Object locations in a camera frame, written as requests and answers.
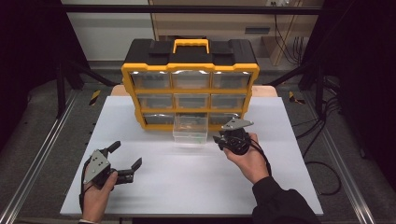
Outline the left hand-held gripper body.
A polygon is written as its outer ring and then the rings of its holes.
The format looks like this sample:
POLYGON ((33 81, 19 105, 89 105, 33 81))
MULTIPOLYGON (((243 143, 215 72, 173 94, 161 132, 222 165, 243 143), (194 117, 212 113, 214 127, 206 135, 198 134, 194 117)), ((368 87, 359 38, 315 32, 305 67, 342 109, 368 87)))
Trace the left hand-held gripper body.
POLYGON ((107 159, 107 149, 96 149, 87 160, 87 167, 85 168, 82 177, 82 184, 89 187, 95 186, 102 189, 110 175, 116 172, 116 169, 111 167, 111 163, 107 159))

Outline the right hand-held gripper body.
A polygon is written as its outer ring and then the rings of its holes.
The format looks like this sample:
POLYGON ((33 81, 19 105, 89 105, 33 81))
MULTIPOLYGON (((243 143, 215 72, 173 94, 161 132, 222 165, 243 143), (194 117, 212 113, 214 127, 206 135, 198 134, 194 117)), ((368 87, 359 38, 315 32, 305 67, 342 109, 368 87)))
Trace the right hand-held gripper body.
POLYGON ((222 125, 221 130, 226 131, 223 137, 226 141, 226 148, 236 155, 246 154, 251 140, 249 134, 245 131, 245 127, 253 124, 254 122, 250 120, 232 118, 222 125))

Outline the single clear plastic drawer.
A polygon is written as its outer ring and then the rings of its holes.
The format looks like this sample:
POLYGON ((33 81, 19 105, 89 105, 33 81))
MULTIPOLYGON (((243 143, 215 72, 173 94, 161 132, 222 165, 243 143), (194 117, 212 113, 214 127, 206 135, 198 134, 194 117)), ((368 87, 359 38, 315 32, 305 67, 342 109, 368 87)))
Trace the single clear plastic drawer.
POLYGON ((208 133, 208 118, 205 113, 176 113, 173 136, 181 144, 205 144, 208 133), (194 129, 186 125, 196 125, 194 129))

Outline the yellow black drawer organizer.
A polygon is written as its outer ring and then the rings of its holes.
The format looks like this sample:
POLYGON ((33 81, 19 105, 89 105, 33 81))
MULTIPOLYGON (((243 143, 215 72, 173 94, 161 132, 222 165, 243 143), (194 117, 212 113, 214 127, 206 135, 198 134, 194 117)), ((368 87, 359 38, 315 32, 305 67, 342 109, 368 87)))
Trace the yellow black drawer organizer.
MULTIPOLYGON (((208 39, 176 39, 172 41, 155 41, 152 39, 135 39, 125 57, 121 72, 125 90, 134 102, 134 115, 145 130, 171 131, 169 125, 146 125, 141 117, 135 90, 130 74, 133 71, 204 70, 209 72, 242 72, 252 74, 247 89, 247 99, 243 113, 248 112, 252 85, 257 79, 260 67, 251 44, 246 39, 213 41, 208 39)), ((223 125, 208 125, 208 130, 218 131, 223 125)))

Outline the person's left hand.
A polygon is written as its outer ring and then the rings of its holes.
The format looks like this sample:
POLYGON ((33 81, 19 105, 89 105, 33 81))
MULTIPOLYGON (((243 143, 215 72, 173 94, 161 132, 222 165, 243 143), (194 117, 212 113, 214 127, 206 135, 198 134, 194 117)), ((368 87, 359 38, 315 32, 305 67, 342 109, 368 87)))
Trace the person's left hand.
POLYGON ((101 189, 92 182, 84 186, 84 201, 82 211, 82 222, 89 224, 100 224, 111 190, 113 190, 118 179, 118 173, 113 172, 101 189))

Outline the left yellow clamp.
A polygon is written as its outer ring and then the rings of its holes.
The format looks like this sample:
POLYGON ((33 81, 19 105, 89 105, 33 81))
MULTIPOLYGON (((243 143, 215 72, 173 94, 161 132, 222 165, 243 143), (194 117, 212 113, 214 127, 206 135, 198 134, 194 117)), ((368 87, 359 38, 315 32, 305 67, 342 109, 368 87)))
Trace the left yellow clamp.
POLYGON ((100 90, 96 90, 96 91, 93 92, 92 98, 91 98, 91 100, 89 102, 89 105, 95 105, 95 103, 96 103, 96 101, 97 101, 97 99, 99 97, 100 92, 101 92, 100 90))

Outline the yellow clamp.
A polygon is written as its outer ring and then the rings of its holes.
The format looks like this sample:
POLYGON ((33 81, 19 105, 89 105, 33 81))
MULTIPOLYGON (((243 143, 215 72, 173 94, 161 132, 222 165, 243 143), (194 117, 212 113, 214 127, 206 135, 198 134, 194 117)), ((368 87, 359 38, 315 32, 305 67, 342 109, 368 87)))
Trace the yellow clamp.
POLYGON ((100 90, 96 90, 96 91, 93 92, 92 98, 91 98, 91 100, 89 102, 89 105, 95 105, 95 103, 96 103, 96 101, 97 101, 97 99, 99 97, 100 92, 101 92, 100 90))
POLYGON ((294 96, 294 93, 292 91, 289 91, 289 100, 292 103, 296 103, 296 104, 299 104, 299 105, 305 105, 305 100, 296 99, 295 96, 294 96))

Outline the wooden table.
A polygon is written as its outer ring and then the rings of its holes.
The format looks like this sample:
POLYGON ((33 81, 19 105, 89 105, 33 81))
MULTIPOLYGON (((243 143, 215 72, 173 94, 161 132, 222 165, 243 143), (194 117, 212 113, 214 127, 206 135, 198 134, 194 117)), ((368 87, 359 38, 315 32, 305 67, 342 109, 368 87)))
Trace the wooden table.
MULTIPOLYGON (((111 93, 111 96, 128 96, 129 93, 125 90, 123 85, 116 85, 111 93)), ((258 86, 255 85, 252 87, 252 96, 253 97, 277 97, 278 94, 276 89, 272 86, 258 86)))

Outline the right yellow clamp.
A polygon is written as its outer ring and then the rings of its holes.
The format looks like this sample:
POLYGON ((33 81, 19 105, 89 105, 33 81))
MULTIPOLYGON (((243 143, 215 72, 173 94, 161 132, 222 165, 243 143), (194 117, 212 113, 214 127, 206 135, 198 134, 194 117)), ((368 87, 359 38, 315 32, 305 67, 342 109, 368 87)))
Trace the right yellow clamp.
POLYGON ((299 104, 299 105, 305 105, 305 100, 296 99, 295 96, 294 96, 294 93, 292 91, 289 91, 289 100, 292 103, 296 103, 296 104, 299 104))

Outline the set of clear organizer bins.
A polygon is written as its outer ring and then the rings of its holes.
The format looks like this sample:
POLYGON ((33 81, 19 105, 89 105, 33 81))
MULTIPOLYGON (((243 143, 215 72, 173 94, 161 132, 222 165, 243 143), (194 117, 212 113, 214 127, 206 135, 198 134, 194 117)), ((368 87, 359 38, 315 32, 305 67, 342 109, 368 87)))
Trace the set of clear organizer bins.
POLYGON ((146 125, 220 125, 243 113, 252 74, 204 70, 133 71, 146 125))

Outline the black metal stand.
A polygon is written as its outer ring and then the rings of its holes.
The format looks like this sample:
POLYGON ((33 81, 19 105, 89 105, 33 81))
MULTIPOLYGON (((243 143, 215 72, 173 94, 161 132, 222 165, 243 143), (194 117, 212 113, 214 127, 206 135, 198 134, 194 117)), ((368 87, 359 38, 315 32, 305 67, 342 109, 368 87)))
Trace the black metal stand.
POLYGON ((286 75, 279 77, 268 83, 268 86, 276 87, 283 82, 295 77, 302 75, 298 86, 302 91, 306 91, 316 84, 315 91, 315 111, 318 115, 323 112, 322 100, 323 100, 323 89, 324 89, 324 75, 322 66, 319 63, 304 63, 297 68, 289 71, 286 75))
POLYGON ((74 61, 67 61, 59 63, 56 67, 56 85, 57 85, 57 102, 58 102, 58 113, 57 119, 59 119, 66 110, 66 99, 65 99, 65 86, 64 81, 67 80, 70 86, 74 90, 81 90, 84 86, 84 82, 80 77, 80 74, 85 74, 99 83, 102 83, 108 87, 115 87, 116 82, 111 81, 101 75, 93 72, 91 68, 83 66, 74 61))

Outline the light wooden cabinet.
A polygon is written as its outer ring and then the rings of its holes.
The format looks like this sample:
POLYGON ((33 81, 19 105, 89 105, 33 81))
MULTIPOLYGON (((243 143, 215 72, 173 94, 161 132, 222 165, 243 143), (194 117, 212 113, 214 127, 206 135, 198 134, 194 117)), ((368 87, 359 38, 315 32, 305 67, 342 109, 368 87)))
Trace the light wooden cabinet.
MULTIPOLYGON (((148 0, 152 6, 322 7, 324 0, 148 0)), ((252 38, 264 44, 273 65, 290 55, 294 37, 307 39, 316 15, 153 13, 158 38, 252 38), (270 27, 268 35, 247 35, 246 27, 270 27)))

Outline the black curtain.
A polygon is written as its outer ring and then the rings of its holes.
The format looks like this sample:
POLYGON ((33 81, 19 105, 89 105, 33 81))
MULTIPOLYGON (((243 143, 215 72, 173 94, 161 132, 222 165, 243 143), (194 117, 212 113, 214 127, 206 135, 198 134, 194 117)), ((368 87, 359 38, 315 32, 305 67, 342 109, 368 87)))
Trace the black curtain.
POLYGON ((340 103, 360 145, 396 190, 396 0, 324 0, 305 52, 321 54, 324 74, 340 81, 340 103))
POLYGON ((83 87, 88 62, 61 0, 0 0, 0 150, 27 106, 28 93, 62 71, 83 87))

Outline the aluminium floor rail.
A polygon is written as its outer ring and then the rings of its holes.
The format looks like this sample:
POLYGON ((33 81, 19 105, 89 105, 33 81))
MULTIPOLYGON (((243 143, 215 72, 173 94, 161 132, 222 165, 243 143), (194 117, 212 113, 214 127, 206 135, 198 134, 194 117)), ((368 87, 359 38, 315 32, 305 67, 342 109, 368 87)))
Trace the aluminium floor rail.
MULTIPOLYGON (((336 99, 323 100, 319 99, 316 103, 316 97, 311 92, 304 92, 303 96, 312 114, 317 118, 326 118, 332 111, 338 108, 336 99)), ((364 200, 359 187, 349 171, 346 162, 342 158, 338 147, 336 146, 329 130, 326 127, 327 121, 324 121, 321 127, 321 140, 328 151, 334 170, 337 172, 342 189, 346 193, 352 209, 360 224, 375 224, 374 216, 364 200)))
POLYGON ((48 155, 51 153, 52 148, 66 123, 71 110, 75 105, 75 101, 78 98, 78 91, 70 91, 70 95, 66 101, 64 111, 54 121, 45 141, 38 150, 35 159, 31 163, 28 171, 24 175, 23 180, 18 186, 12 199, 7 204, 5 210, 0 215, 0 224, 13 224, 16 220, 18 213, 29 195, 38 175, 40 174, 48 155))

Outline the black horizontal frame bar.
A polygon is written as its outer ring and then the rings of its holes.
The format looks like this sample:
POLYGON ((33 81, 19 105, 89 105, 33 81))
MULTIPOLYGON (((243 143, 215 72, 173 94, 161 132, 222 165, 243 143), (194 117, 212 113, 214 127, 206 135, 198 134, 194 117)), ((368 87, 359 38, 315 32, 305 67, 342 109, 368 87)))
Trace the black horizontal frame bar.
POLYGON ((66 12, 82 13, 198 13, 320 15, 321 7, 237 7, 237 6, 142 6, 142 5, 62 5, 66 12))

